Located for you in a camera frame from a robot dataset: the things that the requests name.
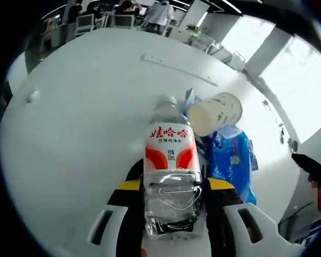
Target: desk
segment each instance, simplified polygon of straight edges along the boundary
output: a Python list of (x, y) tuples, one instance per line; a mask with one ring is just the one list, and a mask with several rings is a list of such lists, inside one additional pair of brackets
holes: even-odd
[[(164, 64), (142, 61), (144, 55)], [(40, 94), (27, 103), (34, 88)], [(265, 97), (243, 74), (191, 46), (104, 28), (41, 62), (13, 96), (0, 126), (9, 193), (53, 256), (104, 256), (87, 237), (113, 190), (142, 158), (156, 99), (167, 93), (184, 100), (190, 88), (203, 99), (224, 91), (240, 99), (238, 127), (252, 139), (259, 164), (252, 188), (259, 208), (280, 221), (299, 170), (287, 145), (279, 143), (278, 127), (262, 105)]]

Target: red and white label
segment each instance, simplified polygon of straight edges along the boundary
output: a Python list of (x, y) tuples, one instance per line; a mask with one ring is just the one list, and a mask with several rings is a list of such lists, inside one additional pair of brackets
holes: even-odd
[(152, 171), (198, 171), (193, 129), (184, 124), (157, 123), (148, 129), (144, 173)]

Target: water bottle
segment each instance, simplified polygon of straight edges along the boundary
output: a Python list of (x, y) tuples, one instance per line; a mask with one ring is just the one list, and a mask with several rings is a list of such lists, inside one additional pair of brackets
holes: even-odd
[(150, 238), (202, 234), (202, 176), (194, 132), (173, 96), (156, 103), (147, 132), (143, 182)]

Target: blue package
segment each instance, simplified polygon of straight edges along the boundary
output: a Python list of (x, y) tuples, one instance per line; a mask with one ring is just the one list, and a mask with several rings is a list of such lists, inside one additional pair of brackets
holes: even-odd
[(250, 188), (250, 147), (245, 133), (225, 126), (210, 137), (210, 176), (230, 182), (243, 202), (256, 205)]

